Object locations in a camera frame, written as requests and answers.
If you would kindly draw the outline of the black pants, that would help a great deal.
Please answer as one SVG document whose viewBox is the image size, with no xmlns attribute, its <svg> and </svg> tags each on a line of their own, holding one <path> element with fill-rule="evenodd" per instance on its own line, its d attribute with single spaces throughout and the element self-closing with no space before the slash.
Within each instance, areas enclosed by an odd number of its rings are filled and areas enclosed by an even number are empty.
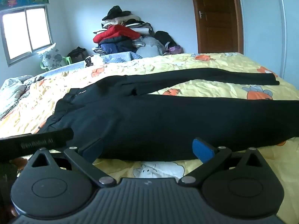
<svg viewBox="0 0 299 224">
<path fill-rule="evenodd" d="M 55 107 L 42 133 L 71 128 L 69 146 L 100 139 L 100 158 L 176 161 L 195 158 L 201 138 L 232 151 L 277 145 L 298 136 L 297 100 L 247 100 L 158 95 L 164 88 L 203 79 L 278 85 L 275 76 L 196 68 L 148 75 L 109 76 L 73 88 Z"/>
</svg>

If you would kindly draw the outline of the yellow carrot print bedspread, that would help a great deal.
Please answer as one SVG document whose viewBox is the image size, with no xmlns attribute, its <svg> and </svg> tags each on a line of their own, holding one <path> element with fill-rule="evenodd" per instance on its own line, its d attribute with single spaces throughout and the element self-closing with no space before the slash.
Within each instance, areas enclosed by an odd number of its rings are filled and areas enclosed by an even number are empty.
<svg viewBox="0 0 299 224">
<path fill-rule="evenodd" d="M 1 115 L 1 138 L 71 128 L 114 177 L 181 178 L 202 164 L 194 138 L 255 147 L 284 188 L 278 216 L 298 223 L 298 90 L 239 53 L 100 62 L 30 78 Z"/>
</svg>

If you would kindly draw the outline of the grey patterned bedding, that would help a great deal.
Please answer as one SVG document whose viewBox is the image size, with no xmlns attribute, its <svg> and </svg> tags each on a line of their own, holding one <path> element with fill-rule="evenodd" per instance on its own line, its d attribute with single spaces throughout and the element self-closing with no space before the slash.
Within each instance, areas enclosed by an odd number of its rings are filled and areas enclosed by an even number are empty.
<svg viewBox="0 0 299 224">
<path fill-rule="evenodd" d="M 28 97 L 28 91 L 33 83 L 43 79 L 43 76 L 32 75 L 6 79 L 1 87 L 1 120 L 19 104 L 21 99 Z"/>
</svg>

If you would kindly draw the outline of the floral pillow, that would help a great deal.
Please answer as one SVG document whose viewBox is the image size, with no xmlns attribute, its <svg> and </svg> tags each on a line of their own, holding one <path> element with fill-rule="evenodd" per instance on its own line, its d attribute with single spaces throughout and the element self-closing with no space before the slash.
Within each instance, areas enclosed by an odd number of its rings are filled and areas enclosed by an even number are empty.
<svg viewBox="0 0 299 224">
<path fill-rule="evenodd" d="M 43 65 L 49 70 L 54 70 L 65 66 L 63 62 L 63 56 L 57 49 L 56 43 L 37 52 Z"/>
</svg>

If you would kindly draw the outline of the green plastic chair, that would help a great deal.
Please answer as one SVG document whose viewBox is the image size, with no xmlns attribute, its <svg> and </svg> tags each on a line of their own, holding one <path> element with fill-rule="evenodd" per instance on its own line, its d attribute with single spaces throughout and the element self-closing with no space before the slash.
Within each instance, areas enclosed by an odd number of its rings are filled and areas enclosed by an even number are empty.
<svg viewBox="0 0 299 224">
<path fill-rule="evenodd" d="M 71 65 L 73 63 L 71 57 L 63 57 L 63 62 L 64 65 Z M 40 63 L 40 67 L 45 71 L 49 71 L 49 69 L 43 65 L 43 62 Z"/>
</svg>

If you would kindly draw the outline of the black bag by window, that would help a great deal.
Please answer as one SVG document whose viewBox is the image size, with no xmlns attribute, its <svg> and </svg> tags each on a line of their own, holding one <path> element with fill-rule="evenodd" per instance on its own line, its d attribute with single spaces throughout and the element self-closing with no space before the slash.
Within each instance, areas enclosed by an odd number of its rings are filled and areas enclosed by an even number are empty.
<svg viewBox="0 0 299 224">
<path fill-rule="evenodd" d="M 85 48 L 77 47 L 72 50 L 68 55 L 71 58 L 72 63 L 84 61 L 88 56 L 88 51 Z"/>
</svg>

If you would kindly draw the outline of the light blue blanket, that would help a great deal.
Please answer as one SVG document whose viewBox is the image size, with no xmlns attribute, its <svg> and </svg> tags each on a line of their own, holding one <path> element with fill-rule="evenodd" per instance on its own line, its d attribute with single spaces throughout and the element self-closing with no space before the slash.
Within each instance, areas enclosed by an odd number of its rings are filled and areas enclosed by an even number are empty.
<svg viewBox="0 0 299 224">
<path fill-rule="evenodd" d="M 121 53 L 115 53 L 115 54 L 109 54 L 100 56 L 98 54 L 91 55 L 86 58 L 86 60 L 81 62 L 76 62 L 74 64 L 66 65 L 48 72 L 44 72 L 42 74 L 39 74 L 39 76 L 43 77 L 49 77 L 55 74 L 59 74 L 62 72 L 68 72 L 68 71 L 75 71 L 80 70 L 86 67 L 90 66 L 104 66 L 108 63 L 124 63 L 129 62 L 136 59 L 142 59 L 142 57 L 136 53 L 133 52 L 121 52 Z"/>
</svg>

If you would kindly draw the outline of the black backpack by door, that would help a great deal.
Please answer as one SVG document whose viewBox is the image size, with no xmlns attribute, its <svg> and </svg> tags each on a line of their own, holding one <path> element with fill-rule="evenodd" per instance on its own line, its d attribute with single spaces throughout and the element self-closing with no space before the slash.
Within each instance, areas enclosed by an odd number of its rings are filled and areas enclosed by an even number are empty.
<svg viewBox="0 0 299 224">
<path fill-rule="evenodd" d="M 157 39 L 166 49 L 177 46 L 177 43 L 165 31 L 157 31 L 154 35 L 154 38 Z"/>
</svg>

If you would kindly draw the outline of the navy blue folded clothes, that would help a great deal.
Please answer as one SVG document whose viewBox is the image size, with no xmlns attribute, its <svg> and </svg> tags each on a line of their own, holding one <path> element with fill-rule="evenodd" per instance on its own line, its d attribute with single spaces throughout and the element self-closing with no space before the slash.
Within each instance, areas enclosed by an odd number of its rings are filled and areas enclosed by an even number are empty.
<svg viewBox="0 0 299 224">
<path fill-rule="evenodd" d="M 137 48 L 133 46 L 132 39 L 126 36 L 103 39 L 100 43 L 98 43 L 98 47 L 101 48 L 106 55 L 122 52 L 134 53 L 137 51 Z"/>
</svg>

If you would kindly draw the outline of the grey white bundle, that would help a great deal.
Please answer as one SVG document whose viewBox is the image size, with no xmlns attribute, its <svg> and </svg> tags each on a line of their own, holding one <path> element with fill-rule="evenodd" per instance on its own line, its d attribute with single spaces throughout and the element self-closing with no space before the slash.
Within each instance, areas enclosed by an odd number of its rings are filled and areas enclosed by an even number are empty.
<svg viewBox="0 0 299 224">
<path fill-rule="evenodd" d="M 137 48 L 136 54 L 143 58 L 162 56 L 166 48 L 154 37 L 140 37 L 132 41 L 132 45 Z"/>
</svg>

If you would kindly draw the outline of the red puffer jacket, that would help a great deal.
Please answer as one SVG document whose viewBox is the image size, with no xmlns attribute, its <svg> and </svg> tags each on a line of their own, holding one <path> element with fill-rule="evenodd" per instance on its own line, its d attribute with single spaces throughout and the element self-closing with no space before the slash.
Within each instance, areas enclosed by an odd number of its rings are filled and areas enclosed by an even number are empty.
<svg viewBox="0 0 299 224">
<path fill-rule="evenodd" d="M 132 29 L 122 26 L 122 25 L 113 25 L 108 30 L 97 34 L 93 38 L 94 43 L 100 43 L 104 39 L 115 38 L 119 36 L 125 36 L 130 39 L 140 38 L 140 33 L 133 31 Z"/>
</svg>

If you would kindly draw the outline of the brown wooden door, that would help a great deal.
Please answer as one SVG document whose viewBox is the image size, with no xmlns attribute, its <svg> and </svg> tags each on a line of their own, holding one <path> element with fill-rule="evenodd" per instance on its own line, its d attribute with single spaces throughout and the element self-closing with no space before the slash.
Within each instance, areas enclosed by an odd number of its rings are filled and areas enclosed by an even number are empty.
<svg viewBox="0 0 299 224">
<path fill-rule="evenodd" d="M 198 52 L 244 51 L 240 0 L 193 0 Z"/>
</svg>

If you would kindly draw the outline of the white and black folded clothes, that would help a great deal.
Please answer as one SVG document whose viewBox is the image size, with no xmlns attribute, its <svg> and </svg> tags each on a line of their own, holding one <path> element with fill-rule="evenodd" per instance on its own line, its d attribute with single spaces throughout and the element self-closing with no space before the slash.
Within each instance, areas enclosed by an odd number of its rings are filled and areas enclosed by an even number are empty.
<svg viewBox="0 0 299 224">
<path fill-rule="evenodd" d="M 124 17 L 117 17 L 110 20 L 102 21 L 102 28 L 93 31 L 94 34 L 100 34 L 102 32 L 105 32 L 109 29 L 109 27 L 113 25 L 122 25 L 124 27 L 128 27 L 129 29 L 132 29 L 133 31 L 138 32 L 141 35 L 150 35 L 154 36 L 155 32 L 148 22 L 143 22 L 140 20 L 140 17 L 135 15 L 128 15 Z"/>
</svg>

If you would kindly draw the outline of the black hat on pile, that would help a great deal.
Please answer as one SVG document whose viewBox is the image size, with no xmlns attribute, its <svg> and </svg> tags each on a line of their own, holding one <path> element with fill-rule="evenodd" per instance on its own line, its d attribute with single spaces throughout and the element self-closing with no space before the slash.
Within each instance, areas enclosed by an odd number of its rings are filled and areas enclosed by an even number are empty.
<svg viewBox="0 0 299 224">
<path fill-rule="evenodd" d="M 120 6 L 113 6 L 107 13 L 107 15 L 102 18 L 102 21 L 112 20 L 118 17 L 125 17 L 131 15 L 130 11 L 123 11 Z"/>
</svg>

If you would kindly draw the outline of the white sliding wardrobe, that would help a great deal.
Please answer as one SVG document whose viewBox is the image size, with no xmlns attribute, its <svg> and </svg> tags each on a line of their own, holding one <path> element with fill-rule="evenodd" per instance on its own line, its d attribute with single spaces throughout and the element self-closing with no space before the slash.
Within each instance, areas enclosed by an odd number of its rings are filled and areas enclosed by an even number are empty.
<svg viewBox="0 0 299 224">
<path fill-rule="evenodd" d="M 298 87 L 298 0 L 240 0 L 244 55 Z"/>
</svg>

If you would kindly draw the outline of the window with grey frame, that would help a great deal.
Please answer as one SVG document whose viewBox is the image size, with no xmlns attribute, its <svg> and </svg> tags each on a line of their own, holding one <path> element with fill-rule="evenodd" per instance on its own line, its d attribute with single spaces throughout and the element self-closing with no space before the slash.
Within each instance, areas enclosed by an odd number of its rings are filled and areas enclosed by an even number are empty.
<svg viewBox="0 0 299 224">
<path fill-rule="evenodd" d="M 1 41 L 9 67 L 51 46 L 47 5 L 1 11 Z"/>
</svg>

